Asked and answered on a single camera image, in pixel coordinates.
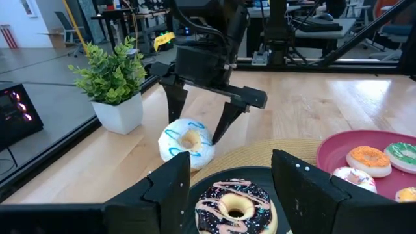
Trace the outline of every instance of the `chocolate donut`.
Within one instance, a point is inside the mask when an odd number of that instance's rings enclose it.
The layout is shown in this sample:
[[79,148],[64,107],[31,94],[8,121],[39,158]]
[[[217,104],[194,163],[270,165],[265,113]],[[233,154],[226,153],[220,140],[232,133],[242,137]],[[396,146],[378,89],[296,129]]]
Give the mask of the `chocolate donut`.
[[243,179],[214,183],[195,206],[200,233],[275,234],[278,215],[270,196]]

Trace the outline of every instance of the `blue icing drizzle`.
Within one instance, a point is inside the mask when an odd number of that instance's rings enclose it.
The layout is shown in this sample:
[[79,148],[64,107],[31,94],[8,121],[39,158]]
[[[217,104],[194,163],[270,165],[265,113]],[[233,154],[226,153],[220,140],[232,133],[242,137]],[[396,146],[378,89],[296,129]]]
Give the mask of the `blue icing drizzle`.
[[[169,148],[169,153],[170,153],[170,155],[172,155],[172,156],[176,156],[178,153],[182,153],[183,151],[182,150],[180,150],[180,149],[178,149],[178,148],[175,148],[175,147],[171,147],[171,148]],[[200,153],[198,153],[198,152],[196,152],[196,153],[191,153],[191,152],[189,152],[190,153],[190,155],[191,156],[195,156],[195,157],[201,157],[202,155],[200,154]]]
[[179,133],[177,133],[177,132],[175,132],[174,130],[171,130],[171,129],[166,129],[166,130],[164,130],[164,133],[166,133],[170,138],[172,138],[172,139],[174,139],[174,140],[176,140],[176,138],[174,138],[170,133],[175,133],[175,134],[177,134],[177,135],[180,135]]
[[172,153],[173,151],[178,151],[178,153],[183,152],[182,150],[180,150],[180,149],[178,149],[178,148],[171,147],[171,148],[169,148],[169,153],[170,153],[170,155],[172,155],[172,156],[176,156],[176,155],[177,155],[177,153]]
[[198,152],[196,153],[190,153],[191,156],[195,156],[195,157],[201,157],[202,155]]
[[[200,135],[200,136],[201,136],[201,138],[203,138],[204,140],[209,142],[209,139],[207,139],[204,135]],[[207,146],[212,146],[212,144],[208,143],[208,142],[201,142],[201,144],[206,144]]]
[[188,125],[193,125],[195,127],[199,127],[200,129],[205,129],[205,126],[200,122],[197,122],[197,123],[189,122]]

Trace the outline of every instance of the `white pot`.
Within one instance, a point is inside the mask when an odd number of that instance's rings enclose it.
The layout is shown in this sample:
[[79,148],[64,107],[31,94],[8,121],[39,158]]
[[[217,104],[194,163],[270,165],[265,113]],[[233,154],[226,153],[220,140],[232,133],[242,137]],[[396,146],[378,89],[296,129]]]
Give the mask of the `white pot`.
[[126,135],[142,124],[143,103],[141,93],[117,106],[94,101],[92,106],[98,120],[109,131]]

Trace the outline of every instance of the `donut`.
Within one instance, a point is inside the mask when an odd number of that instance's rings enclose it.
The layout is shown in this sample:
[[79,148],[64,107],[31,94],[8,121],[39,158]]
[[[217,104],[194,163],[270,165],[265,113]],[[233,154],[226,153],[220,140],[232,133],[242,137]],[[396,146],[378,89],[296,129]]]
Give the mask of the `donut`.
[[396,202],[416,202],[416,188],[403,188],[396,193]]
[[201,234],[275,234],[278,214],[270,196],[251,181],[227,179],[209,187],[195,205]]
[[416,174],[416,146],[399,142],[390,144],[384,153],[389,156],[391,164],[395,168]]
[[389,157],[370,146],[359,146],[346,155],[349,166],[368,173],[372,177],[385,177],[391,173]]
[[189,151],[192,171],[200,170],[214,157],[212,135],[200,122],[178,119],[166,127],[159,138],[159,151],[164,162],[178,153]]
[[353,185],[357,185],[363,189],[377,193],[376,182],[369,174],[362,170],[344,166],[335,169],[335,171],[333,171],[333,175],[340,177]]

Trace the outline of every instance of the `woven placemat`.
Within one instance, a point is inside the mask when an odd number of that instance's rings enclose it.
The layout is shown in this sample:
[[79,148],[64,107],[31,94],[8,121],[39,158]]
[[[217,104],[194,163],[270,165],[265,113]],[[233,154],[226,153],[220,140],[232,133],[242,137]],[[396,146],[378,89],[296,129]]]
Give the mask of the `woven placemat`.
[[240,166],[271,166],[272,150],[284,150],[299,159],[316,165],[316,156],[320,140],[285,139],[264,140],[237,148],[225,155],[216,157],[205,168],[202,168],[190,180],[193,186],[201,179],[222,170]]

